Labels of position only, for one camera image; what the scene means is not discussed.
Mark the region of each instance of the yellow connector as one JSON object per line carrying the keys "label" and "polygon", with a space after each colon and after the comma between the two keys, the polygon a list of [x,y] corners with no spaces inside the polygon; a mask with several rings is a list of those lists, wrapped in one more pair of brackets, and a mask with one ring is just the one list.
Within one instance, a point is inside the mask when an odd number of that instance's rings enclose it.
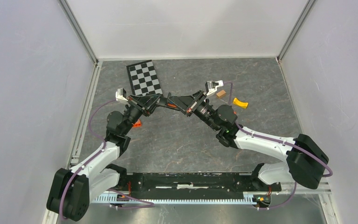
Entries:
{"label": "yellow connector", "polygon": [[246,109],[248,107],[247,102],[241,102],[237,98],[234,98],[233,104],[242,107],[243,109]]}

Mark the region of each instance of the white panel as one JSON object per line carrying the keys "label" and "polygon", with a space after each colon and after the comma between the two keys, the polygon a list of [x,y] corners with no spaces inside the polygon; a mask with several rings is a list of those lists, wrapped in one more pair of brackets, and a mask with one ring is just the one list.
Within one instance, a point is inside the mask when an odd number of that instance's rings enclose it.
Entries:
{"label": "white panel", "polygon": [[93,63],[55,0],[0,0],[0,223],[41,223]]}
{"label": "white panel", "polygon": [[69,0],[99,58],[276,56],[306,0]]}
{"label": "white panel", "polygon": [[343,223],[358,223],[358,1],[318,1],[283,59],[306,134],[330,158]]}

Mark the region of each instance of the robotic arm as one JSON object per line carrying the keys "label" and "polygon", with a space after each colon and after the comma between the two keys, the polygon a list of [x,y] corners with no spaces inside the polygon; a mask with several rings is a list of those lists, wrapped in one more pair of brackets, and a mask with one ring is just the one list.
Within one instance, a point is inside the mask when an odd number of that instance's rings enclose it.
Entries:
{"label": "robotic arm", "polygon": [[221,105],[215,110],[209,105],[208,98],[218,87],[223,86],[223,82],[208,81],[205,86],[206,91],[200,90],[190,96],[172,96],[169,93],[166,98],[161,94],[126,96],[124,89],[118,89],[116,99],[125,104],[126,111],[124,114],[113,111],[108,115],[106,147],[103,148],[102,144],[87,159],[70,170],[61,168],[56,172],[47,209],[59,213],[64,188],[70,184],[63,200],[63,215],[78,221],[84,216],[90,201],[107,189],[125,186],[126,169],[110,163],[126,151],[131,140],[127,133],[133,124],[142,115],[150,116],[157,107],[176,110],[186,116],[195,114],[214,131],[218,131],[216,138],[226,147],[253,150],[282,161],[276,164],[258,164],[249,180],[252,187],[246,190],[237,188],[238,191],[258,191],[274,183],[293,181],[310,189],[318,187],[324,166],[292,147],[300,146],[327,164],[328,157],[309,136],[300,134],[297,138],[279,137],[238,125],[237,115],[231,106]]}

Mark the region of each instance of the black and white checkered board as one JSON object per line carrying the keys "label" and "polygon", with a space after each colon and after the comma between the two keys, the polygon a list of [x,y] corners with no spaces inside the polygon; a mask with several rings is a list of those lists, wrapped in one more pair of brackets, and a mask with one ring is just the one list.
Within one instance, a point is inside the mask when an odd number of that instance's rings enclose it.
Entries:
{"label": "black and white checkered board", "polygon": [[163,94],[151,60],[128,65],[127,72],[134,95]]}

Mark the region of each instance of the wooden block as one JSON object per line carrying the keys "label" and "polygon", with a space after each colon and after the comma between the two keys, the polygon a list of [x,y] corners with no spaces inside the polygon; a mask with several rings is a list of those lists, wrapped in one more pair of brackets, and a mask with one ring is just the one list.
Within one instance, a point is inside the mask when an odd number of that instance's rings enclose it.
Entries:
{"label": "wooden block", "polygon": [[222,90],[216,94],[217,98],[221,99],[223,96],[226,95],[226,91]]}

